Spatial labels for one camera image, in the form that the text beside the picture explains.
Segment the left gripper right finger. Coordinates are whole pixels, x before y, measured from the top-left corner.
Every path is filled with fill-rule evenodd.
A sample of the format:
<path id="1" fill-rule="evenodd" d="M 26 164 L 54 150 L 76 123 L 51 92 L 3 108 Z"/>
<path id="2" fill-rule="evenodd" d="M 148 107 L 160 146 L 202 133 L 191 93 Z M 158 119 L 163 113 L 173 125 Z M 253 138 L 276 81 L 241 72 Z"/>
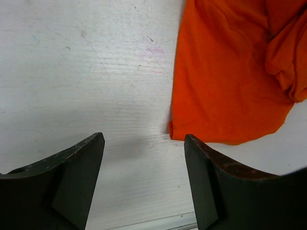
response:
<path id="1" fill-rule="evenodd" d="M 184 151 L 198 229 L 306 229 L 306 168 L 286 175 L 263 172 L 194 135 L 186 135 Z"/>

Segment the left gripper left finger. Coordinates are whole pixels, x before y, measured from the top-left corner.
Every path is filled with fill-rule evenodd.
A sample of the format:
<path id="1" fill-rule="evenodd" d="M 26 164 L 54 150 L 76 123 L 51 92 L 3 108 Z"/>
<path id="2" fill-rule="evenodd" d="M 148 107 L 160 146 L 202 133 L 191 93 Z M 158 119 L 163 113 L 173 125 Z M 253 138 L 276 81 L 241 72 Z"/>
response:
<path id="1" fill-rule="evenodd" d="M 3 230 L 83 230 L 105 140 L 94 133 L 74 146 L 0 176 Z"/>

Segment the orange t shirt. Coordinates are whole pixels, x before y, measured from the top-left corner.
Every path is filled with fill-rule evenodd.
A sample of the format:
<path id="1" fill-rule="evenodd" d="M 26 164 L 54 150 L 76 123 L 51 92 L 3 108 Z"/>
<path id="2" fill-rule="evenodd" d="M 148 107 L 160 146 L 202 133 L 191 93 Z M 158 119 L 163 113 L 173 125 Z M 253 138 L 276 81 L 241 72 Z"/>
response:
<path id="1" fill-rule="evenodd" d="M 307 98 L 304 0 L 188 0 L 178 33 L 172 140 L 238 145 L 276 132 Z"/>

